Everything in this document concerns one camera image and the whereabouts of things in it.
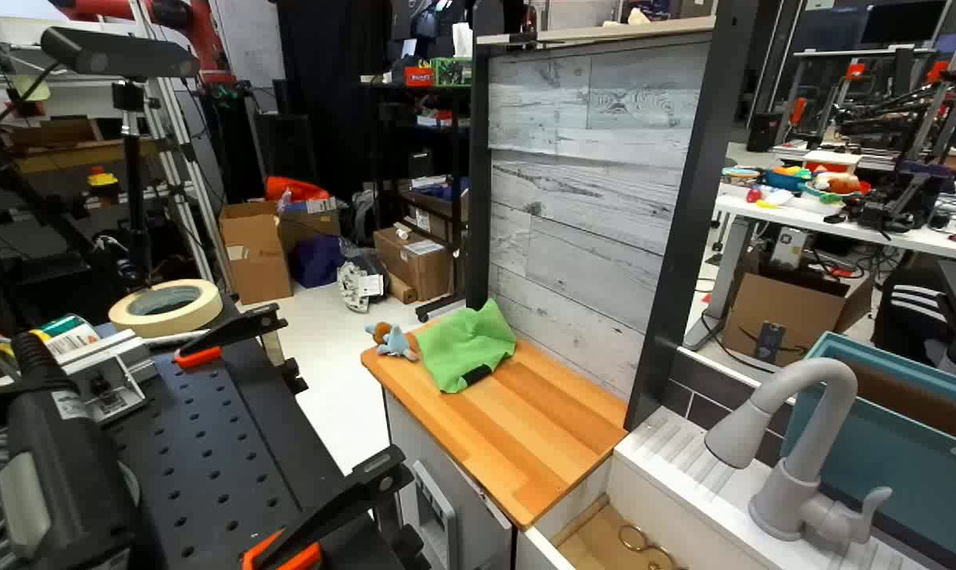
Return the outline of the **grey tap faucet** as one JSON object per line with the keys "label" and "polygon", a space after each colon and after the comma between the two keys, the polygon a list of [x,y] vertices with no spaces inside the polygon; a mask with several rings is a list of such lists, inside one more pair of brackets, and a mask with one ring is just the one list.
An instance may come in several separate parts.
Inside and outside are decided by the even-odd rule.
{"label": "grey tap faucet", "polygon": [[820,387],[824,394],[795,445],[749,496],[748,512],[774,538],[811,538],[820,547],[848,550],[869,538],[876,511],[891,496],[888,487],[874,487],[859,511],[848,511],[820,493],[824,464],[859,399],[859,376],[848,363],[836,357],[807,357],[782,367],[772,379],[755,387],[745,405],[712,424],[704,444],[719,463],[748,468],[755,459],[772,413],[811,387]]}

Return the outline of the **green cloth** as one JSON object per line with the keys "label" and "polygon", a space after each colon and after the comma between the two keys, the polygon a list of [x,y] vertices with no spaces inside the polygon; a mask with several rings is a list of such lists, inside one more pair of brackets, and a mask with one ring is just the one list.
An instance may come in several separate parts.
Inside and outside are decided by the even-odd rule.
{"label": "green cloth", "polygon": [[440,392],[462,392],[496,370],[519,344],[496,299],[462,307],[415,332],[422,367]]}

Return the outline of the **small blue plush toy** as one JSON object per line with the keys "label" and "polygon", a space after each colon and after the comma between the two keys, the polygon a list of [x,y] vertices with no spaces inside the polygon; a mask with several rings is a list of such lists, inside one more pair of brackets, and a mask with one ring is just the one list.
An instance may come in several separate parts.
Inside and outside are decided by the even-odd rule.
{"label": "small blue plush toy", "polygon": [[418,337],[403,325],[381,318],[368,330],[368,336],[374,337],[378,350],[385,357],[404,357],[404,362],[422,357]]}

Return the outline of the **wooden countertop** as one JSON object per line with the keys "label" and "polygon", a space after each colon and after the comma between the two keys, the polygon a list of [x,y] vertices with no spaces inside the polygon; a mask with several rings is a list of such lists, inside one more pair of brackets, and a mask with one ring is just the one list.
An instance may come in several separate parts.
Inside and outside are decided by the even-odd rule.
{"label": "wooden countertop", "polygon": [[625,440],[627,405],[531,341],[455,394],[440,392],[422,363],[378,349],[361,363],[519,527]]}

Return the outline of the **whitewashed wood back panel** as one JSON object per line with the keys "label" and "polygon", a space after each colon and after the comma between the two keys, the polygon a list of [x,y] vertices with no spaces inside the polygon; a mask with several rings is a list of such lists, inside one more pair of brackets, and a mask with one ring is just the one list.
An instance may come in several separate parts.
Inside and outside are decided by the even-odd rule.
{"label": "whitewashed wood back panel", "polygon": [[491,293],[615,394],[632,388],[705,50],[682,34],[491,59]]}

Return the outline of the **orange black clamp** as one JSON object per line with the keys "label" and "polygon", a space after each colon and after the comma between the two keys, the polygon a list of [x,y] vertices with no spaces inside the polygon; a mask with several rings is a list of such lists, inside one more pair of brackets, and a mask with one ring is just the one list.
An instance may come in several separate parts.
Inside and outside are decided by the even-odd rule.
{"label": "orange black clamp", "polygon": [[239,570],[319,570],[323,538],[397,496],[411,481],[404,451],[385,445],[359,463],[340,492],[313,512],[270,532],[239,555]]}
{"label": "orange black clamp", "polygon": [[227,315],[226,322],[213,325],[208,332],[182,341],[175,350],[175,363],[180,370],[196,370],[204,363],[213,363],[226,354],[230,341],[248,341],[274,330],[284,330],[288,318],[279,312],[274,304],[251,307],[245,312]]}

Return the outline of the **orange black front clamp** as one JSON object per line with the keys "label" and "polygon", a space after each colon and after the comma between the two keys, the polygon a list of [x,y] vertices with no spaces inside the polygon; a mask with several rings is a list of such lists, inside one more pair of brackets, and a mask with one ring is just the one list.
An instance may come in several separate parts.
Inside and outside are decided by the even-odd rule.
{"label": "orange black front clamp", "polygon": [[404,451],[385,445],[359,463],[340,492],[313,512],[270,532],[239,555],[239,570],[319,570],[323,538],[397,496],[411,481]]}

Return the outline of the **tall cardboard box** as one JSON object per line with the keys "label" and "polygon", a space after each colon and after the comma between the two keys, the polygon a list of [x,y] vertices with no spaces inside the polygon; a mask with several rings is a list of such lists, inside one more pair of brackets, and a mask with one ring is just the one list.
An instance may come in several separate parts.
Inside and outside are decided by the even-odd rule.
{"label": "tall cardboard box", "polygon": [[245,304],[292,293],[288,255],[279,237],[279,216],[270,202],[226,204],[217,232],[227,255],[227,279]]}

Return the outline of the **cardboard box under table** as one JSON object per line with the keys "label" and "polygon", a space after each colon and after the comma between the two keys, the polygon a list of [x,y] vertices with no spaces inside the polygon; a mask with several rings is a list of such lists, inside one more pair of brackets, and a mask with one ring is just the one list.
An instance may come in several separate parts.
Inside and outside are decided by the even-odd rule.
{"label": "cardboard box under table", "polygon": [[869,311],[869,279],[779,279],[745,273],[722,341],[767,363],[801,362],[824,332],[845,332]]}

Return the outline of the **white work table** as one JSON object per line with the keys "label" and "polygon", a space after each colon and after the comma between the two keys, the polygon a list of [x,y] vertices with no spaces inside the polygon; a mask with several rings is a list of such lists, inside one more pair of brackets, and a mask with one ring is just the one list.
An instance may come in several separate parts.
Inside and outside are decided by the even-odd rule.
{"label": "white work table", "polygon": [[719,185],[714,208],[727,216],[727,237],[714,269],[710,304],[684,332],[687,349],[704,349],[722,330],[722,318],[727,315],[727,307],[738,293],[738,267],[760,221],[956,259],[956,226],[882,234],[856,221],[836,221],[836,204],[824,204],[818,195],[792,195],[782,204],[755,204],[748,198],[748,190],[733,184]]}

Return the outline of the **black perforated workbench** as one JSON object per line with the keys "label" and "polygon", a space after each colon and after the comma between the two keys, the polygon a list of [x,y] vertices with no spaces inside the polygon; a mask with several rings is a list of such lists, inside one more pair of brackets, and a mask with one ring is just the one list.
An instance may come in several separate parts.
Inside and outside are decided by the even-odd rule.
{"label": "black perforated workbench", "polygon": [[157,544],[142,570],[239,570],[251,544],[340,492],[342,468],[253,341],[196,370],[151,363],[145,405],[106,427]]}

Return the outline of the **roll of masking tape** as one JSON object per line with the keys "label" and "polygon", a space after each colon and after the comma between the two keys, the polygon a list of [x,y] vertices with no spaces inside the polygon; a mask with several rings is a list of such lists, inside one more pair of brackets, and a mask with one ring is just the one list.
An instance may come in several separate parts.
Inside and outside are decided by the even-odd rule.
{"label": "roll of masking tape", "polygon": [[106,318],[135,336],[193,332],[220,312],[220,293],[205,279],[171,279],[120,297]]}

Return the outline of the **black 3d printer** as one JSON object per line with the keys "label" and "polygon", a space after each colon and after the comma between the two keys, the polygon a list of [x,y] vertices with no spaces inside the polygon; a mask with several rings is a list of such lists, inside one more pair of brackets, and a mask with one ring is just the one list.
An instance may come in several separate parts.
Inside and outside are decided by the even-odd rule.
{"label": "black 3d printer", "polygon": [[887,48],[801,48],[782,140],[811,185],[845,202],[845,218],[900,234],[933,218],[954,185],[940,165],[956,115],[956,34]]}

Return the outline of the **teal storage bin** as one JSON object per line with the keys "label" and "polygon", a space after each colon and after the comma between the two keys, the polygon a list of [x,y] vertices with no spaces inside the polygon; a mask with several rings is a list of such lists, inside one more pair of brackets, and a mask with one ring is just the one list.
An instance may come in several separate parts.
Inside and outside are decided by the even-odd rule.
{"label": "teal storage bin", "polygon": [[824,464],[824,487],[891,496],[882,516],[956,556],[956,374],[826,332],[811,357],[859,374],[859,399]]}

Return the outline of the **black frame post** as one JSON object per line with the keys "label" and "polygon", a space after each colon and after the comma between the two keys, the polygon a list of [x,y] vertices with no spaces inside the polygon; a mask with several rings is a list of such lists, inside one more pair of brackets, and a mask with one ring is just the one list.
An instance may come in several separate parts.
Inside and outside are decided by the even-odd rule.
{"label": "black frame post", "polygon": [[627,402],[627,429],[635,429],[663,405],[687,330],[755,17],[760,0],[719,0],[714,7],[670,234]]}

